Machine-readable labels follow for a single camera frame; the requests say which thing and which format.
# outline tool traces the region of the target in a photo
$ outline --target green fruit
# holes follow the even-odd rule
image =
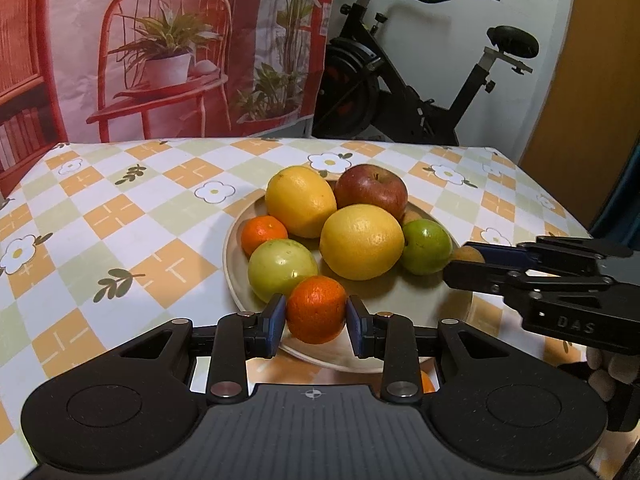
[[[449,234],[437,222],[421,218],[402,228],[404,250],[400,264],[412,274],[423,276],[442,270],[451,257]]]
[[[295,240],[269,240],[249,258],[249,285],[265,303],[276,293],[289,297],[298,283],[317,274],[315,258]]]

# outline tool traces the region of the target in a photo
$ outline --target plate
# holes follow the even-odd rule
[[[418,206],[409,203],[413,210],[430,220],[436,221]],[[251,290],[247,270],[249,259],[240,246],[240,234],[245,222],[256,216],[267,214],[264,195],[242,211],[229,228],[223,250],[223,270],[226,282],[236,305],[240,310],[261,312],[265,303]],[[320,274],[329,276],[342,284],[348,294],[360,296],[368,311],[393,312],[406,316],[416,326],[437,326],[445,317],[466,320],[471,306],[472,293],[449,288],[442,281],[442,274],[414,276],[396,264],[389,272],[365,282],[353,282],[337,276],[325,264],[318,250],[319,240],[292,237],[302,243],[316,258]],[[454,247],[458,247],[453,237]],[[341,372],[375,374],[382,372],[383,362],[379,359],[358,359],[353,355],[346,327],[340,335],[328,343],[310,345],[295,339],[285,327],[280,347],[303,361]]]
[[[184,83],[177,85],[163,86],[162,88],[149,88],[148,83],[144,82],[138,86],[134,86],[129,90],[123,90],[113,96],[116,97],[133,97],[140,100],[162,99],[165,97],[172,97],[178,94],[184,94],[195,90],[201,86],[207,85],[216,79],[220,78],[220,70],[216,69],[215,72],[207,75],[193,76],[187,79]]]

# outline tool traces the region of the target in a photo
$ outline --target gloved hand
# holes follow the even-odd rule
[[[589,384],[597,394],[608,402],[616,391],[616,381],[631,384],[640,372],[640,356],[615,354],[587,348],[587,364],[594,372],[589,377]]]

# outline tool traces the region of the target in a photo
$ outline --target blue curtain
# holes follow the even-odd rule
[[[606,238],[640,251],[640,144],[620,182],[591,228],[594,238]]]

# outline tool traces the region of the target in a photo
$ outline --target white wall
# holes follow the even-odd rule
[[[344,16],[343,3],[334,0],[329,35],[336,36]],[[561,51],[572,0],[451,0],[427,5],[415,0],[372,0],[367,17],[376,12],[389,17],[378,40],[404,80],[423,99],[449,107],[466,76],[489,45],[486,30],[513,25],[533,34],[540,54],[528,60],[534,73],[517,75],[504,62],[496,62],[491,94],[484,91],[458,125],[463,146],[493,146],[518,160],[526,146]]]

